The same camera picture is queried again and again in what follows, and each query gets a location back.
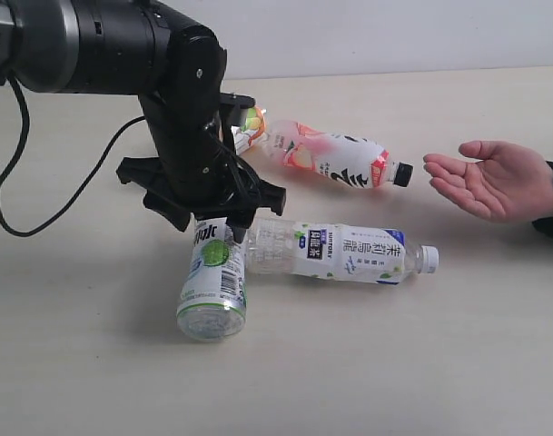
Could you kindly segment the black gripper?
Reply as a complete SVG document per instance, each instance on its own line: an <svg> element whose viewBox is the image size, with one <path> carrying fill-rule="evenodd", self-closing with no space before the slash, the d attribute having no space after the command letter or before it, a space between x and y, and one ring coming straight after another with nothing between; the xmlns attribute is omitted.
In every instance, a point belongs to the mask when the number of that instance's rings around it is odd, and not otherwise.
<svg viewBox="0 0 553 436"><path fill-rule="evenodd" d="M218 155L220 95L208 112L176 112L155 94L139 98L157 155L123 158L116 174L145 191L143 205L183 232L191 219L224 218L243 243L258 210L282 215L286 191L264 181L235 152Z"/></svg>

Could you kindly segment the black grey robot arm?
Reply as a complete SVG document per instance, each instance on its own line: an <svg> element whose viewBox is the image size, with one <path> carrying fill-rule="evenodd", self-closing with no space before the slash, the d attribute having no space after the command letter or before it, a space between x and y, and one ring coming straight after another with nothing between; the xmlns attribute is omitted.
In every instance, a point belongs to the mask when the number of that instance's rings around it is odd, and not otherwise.
<svg viewBox="0 0 553 436"><path fill-rule="evenodd" d="M25 91L134 95L156 156L126 158L121 183L177 230L225 218L241 242L256 212L282 214L286 192L237 153L232 128L255 102L221 90L227 53L214 32L158 1L0 1L0 86L10 85L22 127Z"/></svg>

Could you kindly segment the person's open hand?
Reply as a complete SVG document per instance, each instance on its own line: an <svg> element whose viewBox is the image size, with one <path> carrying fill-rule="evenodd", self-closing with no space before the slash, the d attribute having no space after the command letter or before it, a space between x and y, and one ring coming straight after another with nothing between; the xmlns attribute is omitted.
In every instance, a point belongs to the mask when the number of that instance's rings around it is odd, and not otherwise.
<svg viewBox="0 0 553 436"><path fill-rule="evenodd" d="M462 157L427 154L430 185L461 210L491 223L537 220L544 208L550 169L536 151L503 141L471 141Z"/></svg>

